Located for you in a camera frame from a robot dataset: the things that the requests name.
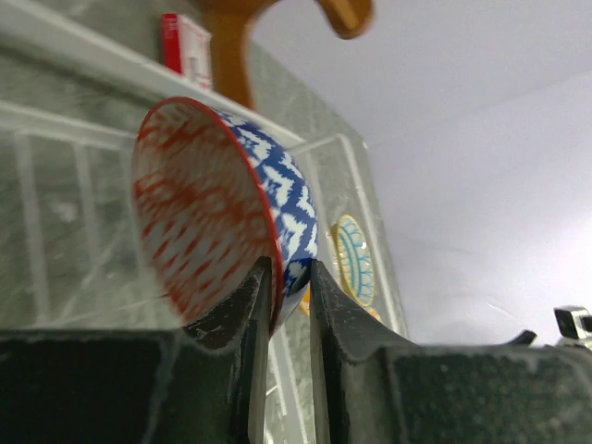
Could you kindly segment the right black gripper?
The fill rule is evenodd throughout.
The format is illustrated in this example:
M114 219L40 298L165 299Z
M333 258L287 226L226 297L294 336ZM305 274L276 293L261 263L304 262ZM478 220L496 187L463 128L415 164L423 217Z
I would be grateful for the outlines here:
M591 347L591 313L582 306L564 305L554 309L560 331L556 343L562 347Z

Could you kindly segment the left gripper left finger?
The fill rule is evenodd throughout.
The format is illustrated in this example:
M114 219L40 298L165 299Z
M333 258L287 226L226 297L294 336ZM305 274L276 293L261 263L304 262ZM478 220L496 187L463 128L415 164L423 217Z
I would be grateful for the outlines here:
M261 443L272 266L175 329L1 334L5 443Z

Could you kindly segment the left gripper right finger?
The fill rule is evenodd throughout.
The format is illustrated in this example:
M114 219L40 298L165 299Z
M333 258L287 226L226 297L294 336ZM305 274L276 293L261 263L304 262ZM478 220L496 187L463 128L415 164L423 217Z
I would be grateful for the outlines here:
M354 302L320 261L311 302ZM587 443L591 347L422 346L367 314L310 317L320 443Z

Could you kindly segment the red patterned blue bowl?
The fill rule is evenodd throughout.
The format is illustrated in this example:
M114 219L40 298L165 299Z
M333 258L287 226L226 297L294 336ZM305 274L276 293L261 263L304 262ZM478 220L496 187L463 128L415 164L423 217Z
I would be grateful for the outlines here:
M274 136L229 111L169 97L141 124L130 175L142 252L184 321L267 257L269 327L285 322L318 254L318 218L303 173Z

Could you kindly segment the wooden shelf rack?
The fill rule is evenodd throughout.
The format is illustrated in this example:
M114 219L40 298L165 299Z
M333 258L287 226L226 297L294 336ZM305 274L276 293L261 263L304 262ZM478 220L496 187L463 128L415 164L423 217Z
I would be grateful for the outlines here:
M263 18L277 1L195 1L203 25L211 32L210 55L214 91L256 110L252 52L265 45L258 38ZM374 1L315 1L315 8L334 35L343 41L361 37L376 17Z

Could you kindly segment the orange blue floral bowl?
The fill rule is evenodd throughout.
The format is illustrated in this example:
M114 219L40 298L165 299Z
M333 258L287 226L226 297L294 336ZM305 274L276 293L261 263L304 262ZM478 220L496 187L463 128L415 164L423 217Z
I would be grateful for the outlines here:
M307 316L311 316L313 310L320 311L321 309L324 309L328 315L369 315L376 321L380 323L383 322L381 315L378 313L377 309L373 307L363 307L356 302L346 301L342 301L341 304L329 304L327 302L326 304L316 306L310 301L308 293L305 294L305 298L300 303L299 307Z

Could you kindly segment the blue yellow sun bowl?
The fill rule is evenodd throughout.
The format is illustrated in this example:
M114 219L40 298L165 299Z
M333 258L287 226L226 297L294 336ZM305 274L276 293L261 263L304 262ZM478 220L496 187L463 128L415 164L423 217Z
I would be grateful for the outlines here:
M369 307L375 298L375 274L364 231L353 216L344 214L331 233L346 292L362 307Z

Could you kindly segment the small red white box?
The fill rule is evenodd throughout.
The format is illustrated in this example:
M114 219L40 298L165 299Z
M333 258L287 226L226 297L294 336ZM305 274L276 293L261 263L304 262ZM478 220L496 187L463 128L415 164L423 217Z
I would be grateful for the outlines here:
M179 13L163 14L160 26L163 64L186 81L212 90L210 32Z

